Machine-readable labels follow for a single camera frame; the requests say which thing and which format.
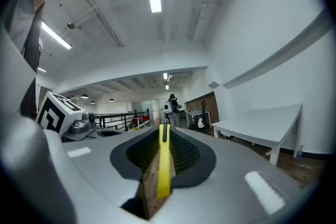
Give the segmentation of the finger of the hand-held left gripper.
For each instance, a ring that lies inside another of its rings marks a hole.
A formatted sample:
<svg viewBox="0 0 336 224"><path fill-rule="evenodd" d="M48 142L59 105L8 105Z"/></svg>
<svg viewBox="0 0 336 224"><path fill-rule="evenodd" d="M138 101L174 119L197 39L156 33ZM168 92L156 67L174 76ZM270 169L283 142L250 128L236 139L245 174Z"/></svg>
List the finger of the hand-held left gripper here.
<svg viewBox="0 0 336 224"><path fill-rule="evenodd" d="M100 138L105 138L105 137L112 137L116 135L121 135L124 133L124 131L119 131L111 128L106 128L106 129L100 129L97 128L95 131L96 136Z"/></svg>

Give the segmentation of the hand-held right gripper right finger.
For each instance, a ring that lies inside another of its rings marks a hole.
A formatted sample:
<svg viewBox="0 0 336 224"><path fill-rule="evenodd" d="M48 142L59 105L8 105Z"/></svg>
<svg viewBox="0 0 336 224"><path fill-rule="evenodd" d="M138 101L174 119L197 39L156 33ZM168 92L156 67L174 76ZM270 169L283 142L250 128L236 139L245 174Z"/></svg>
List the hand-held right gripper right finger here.
<svg viewBox="0 0 336 224"><path fill-rule="evenodd" d="M248 147L180 131L214 151L215 168L198 186L173 190L152 223L288 223L307 201L308 189Z"/></svg>

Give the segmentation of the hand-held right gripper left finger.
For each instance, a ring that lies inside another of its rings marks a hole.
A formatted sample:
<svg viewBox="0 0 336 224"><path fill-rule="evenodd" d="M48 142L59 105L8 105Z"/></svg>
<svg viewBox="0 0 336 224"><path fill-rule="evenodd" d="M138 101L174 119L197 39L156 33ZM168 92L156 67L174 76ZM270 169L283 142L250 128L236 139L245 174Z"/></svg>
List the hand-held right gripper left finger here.
<svg viewBox="0 0 336 224"><path fill-rule="evenodd" d="M1 113L1 168L47 223L148 223L143 173L155 127L63 143L16 113Z"/></svg>

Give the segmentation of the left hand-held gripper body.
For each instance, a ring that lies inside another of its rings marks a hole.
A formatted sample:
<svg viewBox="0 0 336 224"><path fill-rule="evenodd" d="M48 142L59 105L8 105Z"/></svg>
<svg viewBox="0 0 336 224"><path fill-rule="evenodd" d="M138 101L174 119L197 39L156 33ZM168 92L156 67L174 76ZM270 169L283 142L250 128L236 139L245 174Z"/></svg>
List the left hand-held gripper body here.
<svg viewBox="0 0 336 224"><path fill-rule="evenodd" d="M97 128L93 113L52 92L46 93L36 122L58 133L63 142L84 140Z"/></svg>

